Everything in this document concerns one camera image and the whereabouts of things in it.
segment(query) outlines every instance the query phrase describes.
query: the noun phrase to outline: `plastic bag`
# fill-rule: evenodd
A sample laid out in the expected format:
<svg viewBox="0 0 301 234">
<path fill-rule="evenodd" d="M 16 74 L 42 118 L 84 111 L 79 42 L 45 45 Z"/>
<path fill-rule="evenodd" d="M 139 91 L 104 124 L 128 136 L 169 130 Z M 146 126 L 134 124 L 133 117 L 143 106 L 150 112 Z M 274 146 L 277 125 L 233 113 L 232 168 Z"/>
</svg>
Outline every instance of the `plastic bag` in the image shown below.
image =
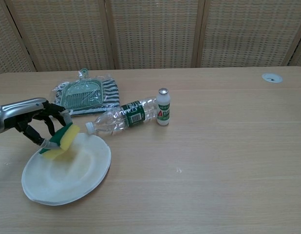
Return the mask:
<svg viewBox="0 0 301 234">
<path fill-rule="evenodd" d="M 87 69 L 79 71 L 79 79 L 66 81 L 51 91 L 51 101 L 65 107 L 72 116 L 102 113 L 118 107 L 119 91 L 110 74 L 90 78 Z"/>
</svg>

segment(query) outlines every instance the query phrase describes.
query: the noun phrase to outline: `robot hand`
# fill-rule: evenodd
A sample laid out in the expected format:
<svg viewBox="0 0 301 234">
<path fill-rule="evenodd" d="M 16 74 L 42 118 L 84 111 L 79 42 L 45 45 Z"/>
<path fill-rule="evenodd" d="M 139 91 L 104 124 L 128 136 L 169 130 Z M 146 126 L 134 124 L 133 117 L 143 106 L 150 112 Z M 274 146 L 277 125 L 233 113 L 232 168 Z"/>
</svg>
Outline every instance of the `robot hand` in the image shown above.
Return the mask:
<svg viewBox="0 0 301 234">
<path fill-rule="evenodd" d="M 43 120 L 53 136 L 55 129 L 49 116 L 56 118 L 63 126 L 72 122 L 69 112 L 64 107 L 51 104 L 41 97 L 0 106 L 0 133 L 16 128 L 42 148 L 58 149 L 56 143 L 42 138 L 33 127 L 28 125 L 32 119 Z"/>
</svg>

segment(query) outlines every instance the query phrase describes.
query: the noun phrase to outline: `silver bottle cap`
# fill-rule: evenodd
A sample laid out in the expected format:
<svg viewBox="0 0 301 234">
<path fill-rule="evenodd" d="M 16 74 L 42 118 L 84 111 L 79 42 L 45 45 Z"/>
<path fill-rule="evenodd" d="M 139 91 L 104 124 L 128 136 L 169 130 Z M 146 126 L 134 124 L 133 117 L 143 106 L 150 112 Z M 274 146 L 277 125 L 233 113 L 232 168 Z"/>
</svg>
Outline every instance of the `silver bottle cap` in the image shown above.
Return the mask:
<svg viewBox="0 0 301 234">
<path fill-rule="evenodd" d="M 159 89 L 159 93 L 160 94 L 167 94 L 169 91 L 168 91 L 168 89 L 166 89 L 166 88 L 161 88 L 161 89 Z"/>
</svg>

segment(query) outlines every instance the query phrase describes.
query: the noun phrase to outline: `striped cloth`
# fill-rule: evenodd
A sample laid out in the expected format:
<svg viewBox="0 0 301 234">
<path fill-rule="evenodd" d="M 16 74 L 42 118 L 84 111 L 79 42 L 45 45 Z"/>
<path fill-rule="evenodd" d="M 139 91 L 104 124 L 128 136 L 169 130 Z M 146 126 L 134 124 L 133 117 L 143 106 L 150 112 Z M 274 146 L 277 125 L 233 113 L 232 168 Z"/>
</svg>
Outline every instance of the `striped cloth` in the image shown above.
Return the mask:
<svg viewBox="0 0 301 234">
<path fill-rule="evenodd" d="M 120 106 L 119 90 L 116 81 L 110 76 L 98 77 L 97 79 L 104 79 L 101 81 L 103 90 L 103 102 L 100 105 L 91 106 L 87 108 L 75 108 L 70 111 L 70 115 L 90 115 L 103 113 L 111 108 Z M 63 90 L 69 82 L 61 83 L 53 91 L 56 93 L 54 104 L 60 105 Z"/>
</svg>

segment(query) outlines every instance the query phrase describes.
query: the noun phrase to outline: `small white bottle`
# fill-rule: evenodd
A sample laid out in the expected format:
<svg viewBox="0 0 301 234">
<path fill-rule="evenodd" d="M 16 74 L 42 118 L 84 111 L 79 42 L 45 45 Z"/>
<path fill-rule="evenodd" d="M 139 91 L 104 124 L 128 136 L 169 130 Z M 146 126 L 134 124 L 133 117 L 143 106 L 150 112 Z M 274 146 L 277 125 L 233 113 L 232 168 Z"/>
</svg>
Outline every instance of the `small white bottle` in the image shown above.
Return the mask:
<svg viewBox="0 0 301 234">
<path fill-rule="evenodd" d="M 157 123 L 166 126 L 170 119 L 170 95 L 166 88 L 159 89 L 157 94 Z"/>
</svg>

